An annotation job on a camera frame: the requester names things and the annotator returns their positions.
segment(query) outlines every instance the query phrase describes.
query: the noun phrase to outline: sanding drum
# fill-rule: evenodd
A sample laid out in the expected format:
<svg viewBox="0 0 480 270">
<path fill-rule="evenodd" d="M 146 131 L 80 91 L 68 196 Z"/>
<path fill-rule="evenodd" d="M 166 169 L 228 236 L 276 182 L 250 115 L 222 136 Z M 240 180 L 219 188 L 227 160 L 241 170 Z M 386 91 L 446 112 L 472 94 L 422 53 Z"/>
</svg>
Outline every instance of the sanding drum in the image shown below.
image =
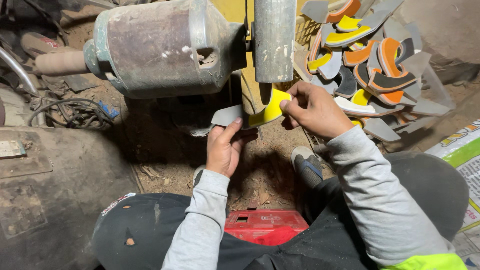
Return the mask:
<svg viewBox="0 0 480 270">
<path fill-rule="evenodd" d="M 42 54 L 36 58 L 35 64 L 38 70 L 47 76 L 90 73 L 83 51 Z"/>
</svg>

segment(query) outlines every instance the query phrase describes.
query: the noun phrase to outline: black cable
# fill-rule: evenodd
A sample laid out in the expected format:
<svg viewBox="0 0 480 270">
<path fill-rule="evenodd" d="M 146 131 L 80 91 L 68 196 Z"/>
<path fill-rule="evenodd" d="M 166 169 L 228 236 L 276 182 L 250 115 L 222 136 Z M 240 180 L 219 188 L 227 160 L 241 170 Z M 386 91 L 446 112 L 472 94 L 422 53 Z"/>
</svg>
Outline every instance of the black cable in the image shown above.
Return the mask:
<svg viewBox="0 0 480 270">
<path fill-rule="evenodd" d="M 57 21 L 55 21 L 52 18 L 52 16 L 50 16 L 50 14 L 48 14 L 48 12 L 46 10 L 44 10 L 38 4 L 34 3 L 31 0 L 24 0 L 24 1 L 25 1 L 25 3 L 29 4 L 32 8 L 34 8 L 38 13 L 40 13 L 48 22 L 53 23 L 57 27 L 58 31 L 60 32 L 60 35 L 63 39 L 63 42 L 65 43 L 65 46 L 67 46 L 67 47 L 70 46 L 70 43 L 68 42 L 67 34 L 63 30 L 63 28 L 60 26 L 60 24 L 57 23 Z"/>
<path fill-rule="evenodd" d="M 48 110 L 53 106 L 59 108 L 60 113 L 65 119 L 65 123 L 56 120 L 50 113 L 48 113 Z M 72 117 L 68 116 L 66 108 L 69 108 L 72 111 Z M 86 98 L 69 98 L 54 101 L 36 110 L 32 116 L 30 116 L 30 119 L 28 119 L 28 126 L 32 126 L 33 119 L 43 111 L 54 123 L 66 128 L 100 130 L 105 128 L 107 124 L 113 125 L 113 118 L 110 117 L 110 115 L 98 103 Z M 98 124 L 92 126 L 92 123 L 95 120 L 98 121 Z"/>
</svg>

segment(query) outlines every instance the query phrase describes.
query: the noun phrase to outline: blue object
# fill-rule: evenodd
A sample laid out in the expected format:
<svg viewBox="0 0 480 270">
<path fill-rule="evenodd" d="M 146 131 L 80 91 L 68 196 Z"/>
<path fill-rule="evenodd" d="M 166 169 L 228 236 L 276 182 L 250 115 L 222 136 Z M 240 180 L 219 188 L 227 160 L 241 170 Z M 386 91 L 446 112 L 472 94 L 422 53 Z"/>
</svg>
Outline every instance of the blue object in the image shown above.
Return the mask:
<svg viewBox="0 0 480 270">
<path fill-rule="evenodd" d="M 477 267 L 470 258 L 467 258 L 467 261 L 465 262 L 467 266 L 472 266 L 472 267 Z"/>
<path fill-rule="evenodd" d="M 113 107 L 112 110 L 109 110 L 109 109 L 108 109 L 108 104 L 103 104 L 102 101 L 99 101 L 98 104 L 100 105 L 100 107 L 102 107 L 102 109 L 103 109 L 104 111 L 106 111 L 106 112 L 108 113 L 108 115 L 110 115 L 111 118 L 115 118 L 115 117 L 117 117 L 117 116 L 120 114 L 120 112 L 117 111 L 117 110 L 115 109 L 115 107 Z"/>
<path fill-rule="evenodd" d="M 308 162 L 307 160 L 304 160 L 303 163 L 301 164 L 301 167 L 300 167 L 300 171 L 299 172 L 302 172 L 306 167 L 310 168 L 314 173 L 316 173 L 323 181 L 324 179 L 324 174 L 319 171 L 317 168 L 315 168 L 315 166 L 313 164 L 311 164 L 310 162 Z"/>
</svg>

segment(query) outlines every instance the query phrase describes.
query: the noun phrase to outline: gray sleeve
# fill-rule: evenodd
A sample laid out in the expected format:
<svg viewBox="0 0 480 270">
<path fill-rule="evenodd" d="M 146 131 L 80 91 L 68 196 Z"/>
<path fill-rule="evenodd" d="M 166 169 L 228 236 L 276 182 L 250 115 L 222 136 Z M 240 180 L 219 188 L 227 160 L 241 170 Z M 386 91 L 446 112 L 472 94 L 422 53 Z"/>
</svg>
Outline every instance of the gray sleeve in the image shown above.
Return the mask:
<svg viewBox="0 0 480 270">
<path fill-rule="evenodd" d="M 367 254 L 378 265 L 393 266 L 412 256 L 455 252 L 359 126 L 327 146 Z"/>
<path fill-rule="evenodd" d="M 163 270 L 216 269 L 229 182 L 219 173 L 204 170 L 185 210 L 187 216 L 173 236 Z"/>
</svg>

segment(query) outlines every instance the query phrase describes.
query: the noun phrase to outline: gray sneaker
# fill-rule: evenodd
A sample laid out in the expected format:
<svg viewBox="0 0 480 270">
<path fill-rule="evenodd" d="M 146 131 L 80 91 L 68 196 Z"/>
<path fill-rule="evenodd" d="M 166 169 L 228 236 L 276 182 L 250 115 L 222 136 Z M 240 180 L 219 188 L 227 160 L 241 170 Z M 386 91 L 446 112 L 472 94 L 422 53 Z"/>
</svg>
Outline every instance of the gray sneaker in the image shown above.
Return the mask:
<svg viewBox="0 0 480 270">
<path fill-rule="evenodd" d="M 308 147 L 299 146 L 293 149 L 291 162 L 295 173 L 310 189 L 314 189 L 324 180 L 322 163 Z"/>
</svg>

